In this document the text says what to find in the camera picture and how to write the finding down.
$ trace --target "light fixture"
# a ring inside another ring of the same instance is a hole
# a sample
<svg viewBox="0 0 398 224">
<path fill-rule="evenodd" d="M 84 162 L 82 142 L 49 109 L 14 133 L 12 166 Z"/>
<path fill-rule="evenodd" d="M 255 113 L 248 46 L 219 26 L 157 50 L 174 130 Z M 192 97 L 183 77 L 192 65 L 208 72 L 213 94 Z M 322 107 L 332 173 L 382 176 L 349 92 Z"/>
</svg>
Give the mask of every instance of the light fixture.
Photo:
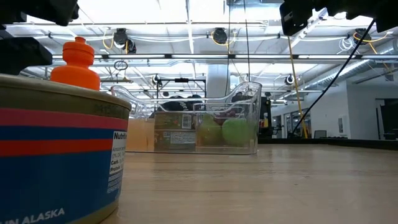
<svg viewBox="0 0 398 224">
<path fill-rule="evenodd" d="M 293 83 L 294 83 L 294 77 L 293 77 L 293 75 L 289 75 L 289 76 L 287 76 L 286 78 L 285 78 L 285 84 L 286 85 L 293 85 Z"/>
<path fill-rule="evenodd" d="M 248 55 L 235 55 L 235 58 L 247 58 Z M 254 59 L 289 59 L 289 55 L 250 55 Z"/>
<path fill-rule="evenodd" d="M 52 55 L 53 59 L 62 59 L 62 55 Z M 95 59 L 102 58 L 102 55 L 94 55 Z"/>
<path fill-rule="evenodd" d="M 172 58 L 228 58 L 228 55 L 172 55 Z"/>
<path fill-rule="evenodd" d="M 398 55 L 363 55 L 362 59 L 398 59 Z"/>
<path fill-rule="evenodd" d="M 225 44 L 228 40 L 228 36 L 226 35 L 224 28 L 216 28 L 216 30 L 211 33 L 211 38 L 213 38 L 214 42 L 221 45 Z"/>
<path fill-rule="evenodd" d="M 289 93 L 288 95 L 296 93 L 295 90 L 261 90 L 261 92 L 266 92 L 266 91 L 268 91 L 270 93 Z M 298 92 L 299 93 L 321 93 L 321 92 L 323 92 L 323 90 L 299 90 Z"/>
<path fill-rule="evenodd" d="M 109 55 L 108 57 L 111 59 L 136 59 L 136 58 L 146 59 L 146 58 L 164 58 L 165 55 L 134 54 L 134 55 Z"/>
<path fill-rule="evenodd" d="M 347 59 L 349 55 L 299 55 L 298 59 Z"/>
</svg>

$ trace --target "clear plastic container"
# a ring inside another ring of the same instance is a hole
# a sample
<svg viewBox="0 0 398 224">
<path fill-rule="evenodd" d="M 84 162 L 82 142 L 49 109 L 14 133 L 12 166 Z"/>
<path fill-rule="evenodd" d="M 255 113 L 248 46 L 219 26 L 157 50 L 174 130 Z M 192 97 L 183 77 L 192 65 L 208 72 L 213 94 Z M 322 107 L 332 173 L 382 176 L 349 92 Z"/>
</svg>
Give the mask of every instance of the clear plastic container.
<svg viewBox="0 0 398 224">
<path fill-rule="evenodd" d="M 138 99 L 122 86 L 114 96 L 132 105 L 126 151 L 255 154 L 260 83 L 245 82 L 222 98 Z M 190 111 L 168 111 L 166 102 L 193 102 Z"/>
</svg>

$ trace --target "ceiling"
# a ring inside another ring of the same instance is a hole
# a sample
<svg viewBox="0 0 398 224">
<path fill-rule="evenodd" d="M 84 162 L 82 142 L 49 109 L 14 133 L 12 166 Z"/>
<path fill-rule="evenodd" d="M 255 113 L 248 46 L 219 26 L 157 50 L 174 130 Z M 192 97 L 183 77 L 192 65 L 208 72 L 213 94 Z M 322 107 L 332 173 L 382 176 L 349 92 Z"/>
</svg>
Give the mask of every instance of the ceiling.
<svg viewBox="0 0 398 224">
<path fill-rule="evenodd" d="M 35 37 L 54 55 L 62 54 L 62 45 L 73 40 L 76 35 L 86 38 L 87 43 L 94 48 L 95 54 L 123 54 L 124 52 L 116 47 L 107 49 L 111 45 L 112 33 L 116 28 L 127 29 L 129 38 L 136 44 L 137 54 L 227 54 L 228 49 L 225 45 L 217 45 L 211 36 L 208 38 L 208 34 L 211 34 L 216 27 L 223 27 L 227 34 L 228 31 L 230 34 L 231 54 L 248 52 L 252 55 L 288 54 L 288 40 L 283 35 L 280 24 L 279 5 L 282 1 L 247 1 L 246 17 L 242 5 L 236 4 L 231 7 L 229 21 L 229 7 L 224 0 L 97 0 L 95 3 L 90 0 L 79 0 L 80 18 L 71 22 L 68 27 L 28 17 L 27 23 L 9 25 L 7 31 L 16 37 Z M 352 37 L 343 43 L 344 39 L 348 34 L 350 36 L 354 34 L 355 28 L 366 28 L 371 22 L 367 17 L 357 17 L 347 21 L 344 14 L 335 17 L 325 15 L 319 19 L 319 13 L 314 12 L 306 33 L 292 37 L 293 54 L 350 54 L 350 49 L 353 48 Z M 373 39 L 384 37 L 373 43 L 375 48 L 395 38 L 397 31 L 398 29 L 392 29 L 388 34 L 385 32 L 378 34 L 376 27 L 373 27 L 370 31 Z M 106 37 L 105 46 L 101 40 L 103 37 Z M 359 53 L 372 54 L 369 44 L 361 46 Z M 114 61 L 96 60 L 91 69 L 103 80 L 116 79 Z M 55 59 L 55 62 L 62 63 L 59 59 Z M 155 74 L 164 78 L 201 79 L 208 75 L 208 64 L 227 64 L 227 60 L 152 59 L 150 67 L 147 60 L 143 59 L 130 60 L 129 63 L 132 65 L 120 72 L 118 78 L 126 76 L 133 83 L 118 83 L 118 85 L 140 90 L 150 88 L 147 83 Z M 299 85 L 310 82 L 340 64 L 341 60 L 296 62 L 295 71 L 300 77 Z M 28 75 L 43 78 L 45 71 L 50 74 L 51 69 L 52 67 L 29 67 L 26 72 Z M 249 69 L 246 60 L 230 60 L 229 70 L 232 76 L 242 76 L 240 80 L 247 80 L 245 77 Z M 262 83 L 263 88 L 279 90 L 292 88 L 284 84 L 284 78 L 292 73 L 292 66 L 288 60 L 274 60 L 272 63 L 251 61 L 250 72 L 251 80 Z M 364 73 L 361 78 L 367 75 L 372 74 Z M 102 87 L 107 89 L 112 85 L 114 83 L 106 82 Z M 194 86 L 170 84 L 169 87 L 189 90 Z M 139 97 L 148 97 L 142 93 L 136 94 Z"/>
</svg>

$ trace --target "wooden table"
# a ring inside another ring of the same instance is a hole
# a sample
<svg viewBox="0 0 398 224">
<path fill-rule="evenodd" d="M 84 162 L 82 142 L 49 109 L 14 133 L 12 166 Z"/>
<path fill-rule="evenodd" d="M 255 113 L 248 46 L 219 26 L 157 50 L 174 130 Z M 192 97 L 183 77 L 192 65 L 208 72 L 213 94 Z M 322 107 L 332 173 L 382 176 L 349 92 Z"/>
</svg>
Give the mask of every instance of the wooden table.
<svg viewBox="0 0 398 224">
<path fill-rule="evenodd" d="M 264 145 L 256 156 L 126 155 L 103 223 L 398 223 L 398 152 Z"/>
</svg>

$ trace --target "cardboard box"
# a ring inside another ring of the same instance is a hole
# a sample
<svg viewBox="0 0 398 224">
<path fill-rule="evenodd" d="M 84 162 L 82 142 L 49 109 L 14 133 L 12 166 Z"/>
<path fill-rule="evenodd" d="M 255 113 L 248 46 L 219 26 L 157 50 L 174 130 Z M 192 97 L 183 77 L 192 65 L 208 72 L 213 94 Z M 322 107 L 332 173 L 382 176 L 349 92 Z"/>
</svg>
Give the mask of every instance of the cardboard box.
<svg viewBox="0 0 398 224">
<path fill-rule="evenodd" d="M 195 117 L 191 113 L 155 113 L 155 130 L 195 130 L 194 123 Z"/>
<path fill-rule="evenodd" d="M 193 152 L 196 146 L 195 130 L 155 130 L 155 152 Z"/>
</svg>

